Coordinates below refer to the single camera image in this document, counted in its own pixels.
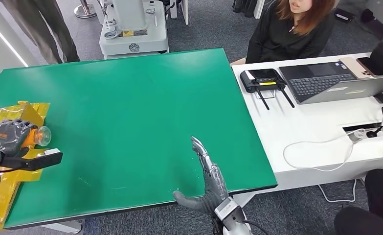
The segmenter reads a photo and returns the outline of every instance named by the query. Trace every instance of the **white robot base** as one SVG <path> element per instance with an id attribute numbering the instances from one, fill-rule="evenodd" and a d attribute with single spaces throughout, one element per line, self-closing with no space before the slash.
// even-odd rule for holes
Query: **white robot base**
<path id="1" fill-rule="evenodd" d="M 146 28 L 128 30 L 125 33 L 120 29 L 118 22 L 112 23 L 113 19 L 117 19 L 116 11 L 108 6 L 108 16 L 104 19 L 99 40 L 105 59 L 169 52 L 164 5 L 160 1 L 144 1 L 143 6 Z M 116 31 L 114 38 L 110 39 L 109 34 L 113 31 Z"/>

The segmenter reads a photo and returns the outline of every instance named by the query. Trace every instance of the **orange bottle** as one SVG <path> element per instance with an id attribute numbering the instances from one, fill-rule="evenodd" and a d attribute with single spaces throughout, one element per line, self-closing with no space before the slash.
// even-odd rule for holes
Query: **orange bottle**
<path id="1" fill-rule="evenodd" d="M 29 145 L 38 144 L 42 147 L 47 146 L 51 141 L 51 131 L 48 127 L 42 126 L 39 129 L 33 129 L 28 134 L 22 144 L 22 148 Z"/>

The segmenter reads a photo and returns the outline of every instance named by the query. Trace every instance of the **laptop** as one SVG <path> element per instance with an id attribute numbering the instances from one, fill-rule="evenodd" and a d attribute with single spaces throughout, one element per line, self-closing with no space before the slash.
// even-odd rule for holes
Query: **laptop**
<path id="1" fill-rule="evenodd" d="M 340 61 L 279 69 L 298 104 L 365 98 L 383 92 L 383 77 L 357 79 Z"/>

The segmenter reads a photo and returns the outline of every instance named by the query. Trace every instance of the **green tabletop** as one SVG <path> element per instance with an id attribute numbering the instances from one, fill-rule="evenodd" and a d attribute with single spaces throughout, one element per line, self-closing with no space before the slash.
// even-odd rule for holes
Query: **green tabletop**
<path id="1" fill-rule="evenodd" d="M 228 190 L 277 184 L 221 48 L 4 70 L 0 107 L 18 100 L 51 103 L 48 147 L 64 154 L 22 184 L 6 228 L 203 195 L 192 135 Z"/>

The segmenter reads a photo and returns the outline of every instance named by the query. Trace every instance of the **gray glove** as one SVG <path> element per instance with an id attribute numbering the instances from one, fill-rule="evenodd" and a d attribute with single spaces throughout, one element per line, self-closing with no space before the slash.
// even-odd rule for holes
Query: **gray glove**
<path id="1" fill-rule="evenodd" d="M 174 191 L 178 204 L 202 213 L 214 215 L 214 210 L 228 197 L 225 181 L 220 169 L 214 164 L 203 144 L 191 137 L 193 150 L 197 153 L 203 167 L 204 196 L 201 198 L 185 197 L 180 191 Z"/>

